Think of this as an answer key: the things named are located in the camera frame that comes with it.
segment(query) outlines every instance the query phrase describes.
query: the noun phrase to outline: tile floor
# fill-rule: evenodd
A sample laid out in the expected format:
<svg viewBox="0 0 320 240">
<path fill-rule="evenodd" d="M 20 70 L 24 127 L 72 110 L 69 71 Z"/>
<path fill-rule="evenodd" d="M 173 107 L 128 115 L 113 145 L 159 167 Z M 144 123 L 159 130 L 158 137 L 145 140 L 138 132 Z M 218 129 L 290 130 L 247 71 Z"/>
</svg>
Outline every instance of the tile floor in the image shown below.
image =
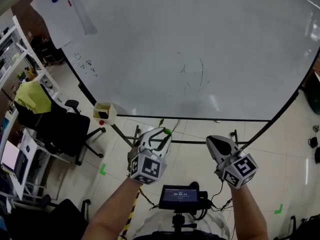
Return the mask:
<svg viewBox="0 0 320 240">
<path fill-rule="evenodd" d="M 91 118 L 90 130 L 98 128 L 98 123 L 92 119 L 93 106 L 79 90 L 78 81 L 68 66 L 53 66 L 50 73 L 70 99 L 80 102 L 81 113 Z M 133 136 L 136 125 L 146 131 L 150 127 L 157 127 L 159 121 L 154 118 L 118 117 L 116 125 L 125 135 Z M 163 125 L 173 129 L 176 123 L 177 120 L 166 119 Z M 267 221 L 269 239 L 288 234 L 292 215 L 299 222 L 301 218 L 320 213 L 320 183 L 316 180 L 320 165 L 315 164 L 314 150 L 308 146 L 308 139 L 315 136 L 312 126 L 319 123 L 320 116 L 312 112 L 304 94 L 300 92 L 281 118 L 246 150 L 259 166 L 248 186 Z M 264 124 L 182 120 L 173 138 L 196 141 L 208 135 L 229 136 L 230 132 L 237 129 L 239 140 L 247 141 Z M 89 198 L 89 216 L 92 217 L 126 178 L 127 152 L 130 148 L 110 126 L 106 126 L 106 133 L 93 137 L 90 144 L 104 153 L 104 158 L 100 159 L 84 150 L 82 166 L 69 166 L 56 160 L 47 181 L 47 192 L 53 198 L 58 195 L 58 201 L 69 198 L 79 208 L 82 200 Z M 99 173 L 103 163 L 106 164 L 105 175 Z M 161 181 L 143 186 L 144 193 L 155 204 L 159 201 L 163 184 L 188 185 L 198 181 L 201 190 L 207 191 L 209 196 L 218 193 L 221 188 L 221 182 L 214 175 L 216 164 L 205 145 L 172 144 L 167 164 Z M 220 207 L 230 197 L 230 190 L 225 185 L 221 194 L 214 198 L 214 203 Z M 275 214 L 281 204 L 282 212 Z M 149 208 L 147 201 L 139 197 L 128 239 L 143 223 Z M 223 214 L 232 230 L 232 208 Z"/>
</svg>

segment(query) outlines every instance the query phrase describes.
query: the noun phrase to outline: laptop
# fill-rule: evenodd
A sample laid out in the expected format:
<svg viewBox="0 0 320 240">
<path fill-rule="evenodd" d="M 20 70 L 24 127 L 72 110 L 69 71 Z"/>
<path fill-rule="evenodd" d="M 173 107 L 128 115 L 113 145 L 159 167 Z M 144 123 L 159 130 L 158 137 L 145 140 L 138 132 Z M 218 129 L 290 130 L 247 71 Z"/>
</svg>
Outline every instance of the laptop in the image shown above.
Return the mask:
<svg viewBox="0 0 320 240">
<path fill-rule="evenodd" d="M 13 172 L 20 184 L 24 179 L 27 163 L 26 155 L 7 140 L 2 154 L 1 165 Z"/>
</svg>

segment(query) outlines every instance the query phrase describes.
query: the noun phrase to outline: black camera monitor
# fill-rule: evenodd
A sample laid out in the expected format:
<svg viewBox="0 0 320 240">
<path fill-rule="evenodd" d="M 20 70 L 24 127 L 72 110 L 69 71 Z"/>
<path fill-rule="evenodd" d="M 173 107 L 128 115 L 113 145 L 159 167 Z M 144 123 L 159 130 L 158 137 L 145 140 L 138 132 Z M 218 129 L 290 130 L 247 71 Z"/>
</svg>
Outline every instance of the black camera monitor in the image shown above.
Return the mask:
<svg viewBox="0 0 320 240">
<path fill-rule="evenodd" d="M 199 188 L 196 186 L 164 185 L 159 208 L 166 210 L 190 210 L 198 207 Z"/>
</svg>

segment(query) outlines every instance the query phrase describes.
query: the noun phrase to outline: whiteboard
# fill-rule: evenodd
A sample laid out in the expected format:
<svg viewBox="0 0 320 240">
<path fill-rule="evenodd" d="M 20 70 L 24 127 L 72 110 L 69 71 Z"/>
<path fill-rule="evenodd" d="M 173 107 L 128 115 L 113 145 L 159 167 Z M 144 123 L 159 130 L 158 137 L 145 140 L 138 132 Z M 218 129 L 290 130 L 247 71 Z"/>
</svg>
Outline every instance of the whiteboard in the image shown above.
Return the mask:
<svg viewBox="0 0 320 240">
<path fill-rule="evenodd" d="M 320 0 L 81 0 L 63 51 L 118 114 L 271 120 L 320 45 Z"/>
</svg>

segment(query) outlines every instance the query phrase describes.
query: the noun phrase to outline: screen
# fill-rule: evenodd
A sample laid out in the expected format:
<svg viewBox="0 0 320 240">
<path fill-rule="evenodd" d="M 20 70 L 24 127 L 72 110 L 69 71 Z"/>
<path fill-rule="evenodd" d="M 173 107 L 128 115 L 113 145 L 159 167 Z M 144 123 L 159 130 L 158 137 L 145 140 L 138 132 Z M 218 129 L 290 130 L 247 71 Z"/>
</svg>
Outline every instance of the screen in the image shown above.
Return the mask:
<svg viewBox="0 0 320 240">
<path fill-rule="evenodd" d="M 6 141 L 2 154 L 1 164 L 6 165 L 13 171 L 16 166 L 19 151 L 19 148 L 17 148 L 11 142 Z"/>
<path fill-rule="evenodd" d="M 198 194 L 196 189 L 166 188 L 162 200 L 166 202 L 198 202 Z"/>
</svg>

